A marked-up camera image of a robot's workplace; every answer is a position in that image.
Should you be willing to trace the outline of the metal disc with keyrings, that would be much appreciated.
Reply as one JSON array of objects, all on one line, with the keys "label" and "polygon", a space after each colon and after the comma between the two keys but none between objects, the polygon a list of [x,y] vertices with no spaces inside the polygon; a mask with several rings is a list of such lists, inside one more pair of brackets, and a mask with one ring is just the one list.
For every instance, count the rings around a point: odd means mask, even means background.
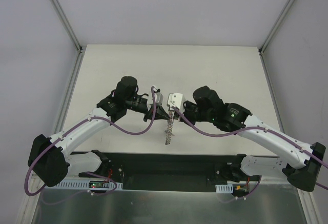
[{"label": "metal disc with keyrings", "polygon": [[169,119],[167,120],[167,129],[166,129],[166,140],[165,145],[169,145],[171,143],[171,139],[173,136],[173,125],[174,125],[174,112],[169,112]]}]

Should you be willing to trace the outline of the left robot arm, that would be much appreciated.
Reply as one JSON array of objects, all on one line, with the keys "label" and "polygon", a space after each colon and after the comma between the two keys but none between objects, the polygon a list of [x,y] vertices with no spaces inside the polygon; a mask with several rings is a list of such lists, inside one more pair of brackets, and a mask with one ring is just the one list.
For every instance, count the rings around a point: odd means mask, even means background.
[{"label": "left robot arm", "polygon": [[[81,121],[49,137],[37,136],[28,159],[28,173],[34,172],[47,187],[57,185],[67,176],[84,172],[104,177],[109,167],[105,156],[97,150],[84,154],[73,154],[73,151],[108,126],[129,135],[142,135],[155,120],[169,118],[162,107],[163,95],[158,87],[152,86],[149,94],[139,95],[138,90],[137,79],[124,76]],[[116,125],[129,110],[143,114],[143,120],[151,123],[140,132],[130,132]]]}]

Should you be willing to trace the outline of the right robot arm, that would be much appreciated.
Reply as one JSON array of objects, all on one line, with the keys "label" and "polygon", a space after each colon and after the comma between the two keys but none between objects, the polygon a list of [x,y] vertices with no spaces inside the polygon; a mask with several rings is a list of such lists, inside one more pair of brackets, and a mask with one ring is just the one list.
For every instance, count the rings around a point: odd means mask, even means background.
[{"label": "right robot arm", "polygon": [[308,144],[273,129],[248,109],[237,104],[218,108],[189,101],[167,104],[179,120],[206,137],[238,135],[249,139],[276,155],[275,158],[247,156],[231,166],[231,176],[243,180],[247,176],[268,176],[286,179],[297,189],[312,192],[319,185],[317,178],[326,147]]}]

